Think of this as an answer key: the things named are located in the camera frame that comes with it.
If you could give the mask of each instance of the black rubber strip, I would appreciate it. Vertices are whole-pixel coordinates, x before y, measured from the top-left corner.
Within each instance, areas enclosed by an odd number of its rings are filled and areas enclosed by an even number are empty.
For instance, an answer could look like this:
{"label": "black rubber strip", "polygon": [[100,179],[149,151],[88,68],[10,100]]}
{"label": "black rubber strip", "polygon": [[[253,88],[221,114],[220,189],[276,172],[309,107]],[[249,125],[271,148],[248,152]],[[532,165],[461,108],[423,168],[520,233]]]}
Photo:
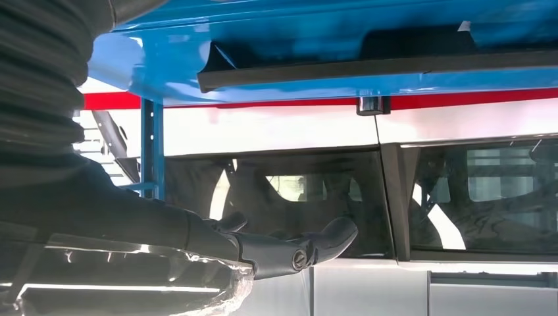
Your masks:
{"label": "black rubber strip", "polygon": [[539,51],[507,51],[469,55],[407,57],[341,61],[306,65],[284,65],[259,68],[203,71],[197,74],[203,93],[228,86],[273,84],[300,80],[381,76],[389,74],[420,74],[466,72],[558,66],[558,49]]}

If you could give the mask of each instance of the transparent plastic sheet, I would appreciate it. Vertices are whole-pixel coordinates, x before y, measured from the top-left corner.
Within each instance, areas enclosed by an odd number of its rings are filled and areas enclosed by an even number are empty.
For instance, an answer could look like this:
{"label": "transparent plastic sheet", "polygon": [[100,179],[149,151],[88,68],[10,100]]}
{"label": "transparent plastic sheet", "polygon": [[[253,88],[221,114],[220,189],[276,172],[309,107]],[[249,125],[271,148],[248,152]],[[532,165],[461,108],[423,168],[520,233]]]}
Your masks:
{"label": "transparent plastic sheet", "polygon": [[228,315],[252,289],[250,265],[174,248],[56,234],[25,267],[33,246],[0,234],[0,300],[31,269],[0,315]]}

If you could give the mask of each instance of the red stripe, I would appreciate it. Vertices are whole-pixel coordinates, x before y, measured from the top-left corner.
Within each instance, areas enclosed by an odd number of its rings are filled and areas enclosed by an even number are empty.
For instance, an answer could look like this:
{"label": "red stripe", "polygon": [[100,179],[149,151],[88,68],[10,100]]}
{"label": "red stripe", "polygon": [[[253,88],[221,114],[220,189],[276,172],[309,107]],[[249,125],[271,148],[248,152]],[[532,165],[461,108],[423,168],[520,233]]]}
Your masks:
{"label": "red stripe", "polygon": [[450,107],[456,105],[552,99],[555,97],[558,97],[557,88],[432,95],[402,95],[392,97],[392,109],[425,109],[429,107]]}
{"label": "red stripe", "polygon": [[85,110],[133,110],[141,106],[141,98],[128,92],[87,93]]}
{"label": "red stripe", "polygon": [[[472,92],[430,95],[401,95],[392,97],[392,110],[425,109],[431,107],[450,107],[456,105],[471,105],[481,103],[498,103],[537,99],[551,99],[558,97],[558,88],[536,90],[513,90],[500,92]],[[127,92],[90,93],[86,94],[85,110],[125,110],[139,109],[140,97]],[[242,107],[291,107],[291,106],[355,106],[357,98],[338,99],[303,99],[289,101],[269,101],[252,103],[221,103],[210,105],[196,105],[196,107],[215,107],[217,109],[234,109]]]}

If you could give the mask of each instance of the blue steel beam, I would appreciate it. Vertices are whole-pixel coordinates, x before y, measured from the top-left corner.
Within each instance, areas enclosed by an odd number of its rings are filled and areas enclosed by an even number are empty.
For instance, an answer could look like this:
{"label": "blue steel beam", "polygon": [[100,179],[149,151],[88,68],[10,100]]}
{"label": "blue steel beam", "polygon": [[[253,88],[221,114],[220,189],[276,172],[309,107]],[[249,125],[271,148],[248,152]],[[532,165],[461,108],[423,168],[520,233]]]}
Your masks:
{"label": "blue steel beam", "polygon": [[139,183],[122,186],[144,198],[165,199],[163,105],[141,99],[141,153]]}
{"label": "blue steel beam", "polygon": [[[359,61],[362,48],[368,47],[363,40],[371,32],[433,26],[455,26],[456,32],[466,32],[467,28],[460,27],[464,21],[470,22],[470,35],[479,52],[518,47],[524,51],[521,47],[535,49],[550,44],[555,49],[556,12],[558,1],[552,0],[170,0],[160,9],[98,37],[89,75],[141,97],[164,100],[165,106],[556,88],[558,67],[552,61],[546,68],[457,72],[454,67],[444,67],[455,71],[414,69],[411,73],[375,72],[377,75],[316,80],[258,80],[260,84],[223,86],[210,93],[201,92],[197,79],[209,60],[212,41],[221,45],[225,59],[243,71],[266,65]],[[416,48],[421,49],[430,45],[424,40],[417,43],[421,44]],[[442,47],[453,47],[442,43]],[[369,48],[375,52],[393,46],[388,41]],[[501,60],[490,59],[491,63],[496,61]],[[529,61],[538,63],[541,59]],[[414,65],[441,67],[432,60]],[[464,60],[454,64],[465,65]],[[355,67],[367,74],[378,71]],[[229,73],[232,78],[237,74]],[[258,78],[271,73],[253,75]]]}

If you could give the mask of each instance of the car window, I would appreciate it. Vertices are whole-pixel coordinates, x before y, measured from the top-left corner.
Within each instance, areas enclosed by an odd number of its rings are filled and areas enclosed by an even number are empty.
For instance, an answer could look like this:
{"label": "car window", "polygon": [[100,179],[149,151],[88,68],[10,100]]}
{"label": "car window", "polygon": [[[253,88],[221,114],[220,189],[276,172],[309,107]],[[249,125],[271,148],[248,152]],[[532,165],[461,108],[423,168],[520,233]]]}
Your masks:
{"label": "car window", "polygon": [[202,217],[240,212],[242,231],[290,238],[350,216],[359,234],[342,256],[393,257],[375,149],[173,157],[166,168],[170,202]]}
{"label": "car window", "polygon": [[537,138],[421,149],[411,249],[558,253],[556,153]]}

